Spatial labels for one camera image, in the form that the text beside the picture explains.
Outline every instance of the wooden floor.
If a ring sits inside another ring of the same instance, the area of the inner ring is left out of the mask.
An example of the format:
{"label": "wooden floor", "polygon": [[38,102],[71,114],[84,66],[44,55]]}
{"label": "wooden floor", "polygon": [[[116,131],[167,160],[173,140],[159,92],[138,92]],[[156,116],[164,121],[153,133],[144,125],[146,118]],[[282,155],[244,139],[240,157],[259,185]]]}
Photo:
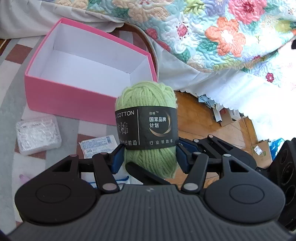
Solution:
{"label": "wooden floor", "polygon": [[[197,98],[186,92],[176,92],[178,99],[178,130],[179,136],[193,140],[194,138],[203,139],[212,134],[236,147],[251,154],[251,145],[255,144],[257,138],[251,121],[241,119],[232,124],[221,127],[213,118],[213,112],[204,103],[198,103]],[[216,173],[207,175],[205,187],[219,177]],[[174,179],[168,179],[170,183],[177,184],[179,187],[184,182],[186,175],[178,169]]]}

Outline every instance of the white package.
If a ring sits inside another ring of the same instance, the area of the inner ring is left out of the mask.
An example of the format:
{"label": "white package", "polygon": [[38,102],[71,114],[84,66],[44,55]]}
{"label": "white package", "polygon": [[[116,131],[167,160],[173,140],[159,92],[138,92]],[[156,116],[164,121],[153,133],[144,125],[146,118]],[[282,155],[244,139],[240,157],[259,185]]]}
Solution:
{"label": "white package", "polygon": [[17,143],[22,155],[59,148],[62,144],[57,119],[47,115],[17,122]]}
{"label": "white package", "polygon": [[113,135],[84,140],[79,144],[84,158],[92,158],[93,155],[100,152],[111,153],[118,146]]}

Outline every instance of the orange flower pattern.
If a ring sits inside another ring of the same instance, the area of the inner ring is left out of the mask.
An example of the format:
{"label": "orange flower pattern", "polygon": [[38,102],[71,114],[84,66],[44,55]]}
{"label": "orange flower pattern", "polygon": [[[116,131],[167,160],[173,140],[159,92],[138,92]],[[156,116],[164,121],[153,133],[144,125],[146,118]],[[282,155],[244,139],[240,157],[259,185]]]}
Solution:
{"label": "orange flower pattern", "polygon": [[237,20],[228,21],[226,17],[219,17],[217,26],[210,26],[205,31],[205,36],[218,43],[218,55],[223,56],[231,52],[233,56],[241,57],[246,38],[242,33],[238,33],[239,23]]}

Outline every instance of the blue gripper pad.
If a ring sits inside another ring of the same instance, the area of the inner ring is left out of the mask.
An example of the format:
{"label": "blue gripper pad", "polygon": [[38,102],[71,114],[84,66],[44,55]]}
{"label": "blue gripper pad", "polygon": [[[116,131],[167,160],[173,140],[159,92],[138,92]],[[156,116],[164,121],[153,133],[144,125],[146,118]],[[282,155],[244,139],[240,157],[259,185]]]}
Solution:
{"label": "blue gripper pad", "polygon": [[188,142],[182,141],[180,138],[179,138],[179,143],[182,144],[190,153],[199,151],[198,148],[195,145],[193,145],[193,143],[190,144]]}
{"label": "blue gripper pad", "polygon": [[176,146],[176,158],[177,162],[184,173],[189,173],[190,164],[187,160],[187,154],[178,146]]}
{"label": "blue gripper pad", "polygon": [[118,173],[123,161],[124,161],[124,146],[122,146],[117,153],[113,156],[113,163],[111,165],[111,173]]}

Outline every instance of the green yarn ball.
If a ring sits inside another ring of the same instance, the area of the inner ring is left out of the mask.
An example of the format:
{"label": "green yarn ball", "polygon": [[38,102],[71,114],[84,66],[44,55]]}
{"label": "green yarn ball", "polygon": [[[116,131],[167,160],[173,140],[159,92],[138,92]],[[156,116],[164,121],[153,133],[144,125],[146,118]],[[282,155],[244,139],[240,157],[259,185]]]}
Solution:
{"label": "green yarn ball", "polygon": [[[171,87],[152,81],[126,88],[116,100],[116,110],[136,106],[166,106],[176,108],[177,99]],[[125,163],[130,161],[161,178],[174,178],[178,164],[176,147],[152,150],[126,150]]]}

